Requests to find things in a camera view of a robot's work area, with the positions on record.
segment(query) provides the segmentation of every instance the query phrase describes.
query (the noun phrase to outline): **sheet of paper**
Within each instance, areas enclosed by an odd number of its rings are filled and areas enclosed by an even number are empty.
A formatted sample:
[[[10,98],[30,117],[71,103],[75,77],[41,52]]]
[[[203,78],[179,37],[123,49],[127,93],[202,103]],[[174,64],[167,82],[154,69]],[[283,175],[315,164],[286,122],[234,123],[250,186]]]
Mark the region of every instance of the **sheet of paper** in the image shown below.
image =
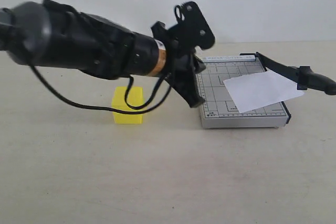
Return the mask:
[[[240,113],[304,95],[295,82],[270,70],[227,79],[224,85]]]

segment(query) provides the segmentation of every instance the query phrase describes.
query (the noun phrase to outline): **yellow cube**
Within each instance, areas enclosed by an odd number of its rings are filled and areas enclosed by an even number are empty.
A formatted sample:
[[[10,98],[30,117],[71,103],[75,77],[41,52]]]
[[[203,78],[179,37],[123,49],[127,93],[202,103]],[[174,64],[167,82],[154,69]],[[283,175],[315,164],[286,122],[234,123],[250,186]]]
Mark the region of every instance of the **yellow cube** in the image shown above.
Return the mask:
[[[133,110],[127,106],[124,100],[126,87],[116,87],[112,99],[112,108],[125,111],[141,111]],[[132,87],[127,98],[127,102],[132,106],[140,106],[143,104],[142,87]],[[141,124],[142,114],[139,115],[126,115],[113,112],[114,122],[117,124]]]

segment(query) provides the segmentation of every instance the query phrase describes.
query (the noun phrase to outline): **table surface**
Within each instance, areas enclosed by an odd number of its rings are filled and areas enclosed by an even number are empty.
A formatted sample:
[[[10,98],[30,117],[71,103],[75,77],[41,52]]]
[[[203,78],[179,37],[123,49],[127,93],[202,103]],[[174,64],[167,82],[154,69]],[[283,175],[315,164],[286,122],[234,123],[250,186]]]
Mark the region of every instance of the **table surface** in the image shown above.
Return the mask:
[[[336,42],[223,44],[336,79]],[[66,97],[109,106],[116,86],[43,68]],[[175,92],[142,125],[72,108],[0,54],[1,223],[334,223],[336,97],[286,102],[280,129],[204,130]],[[137,77],[148,97],[154,78]],[[162,95],[167,85],[162,87]]]

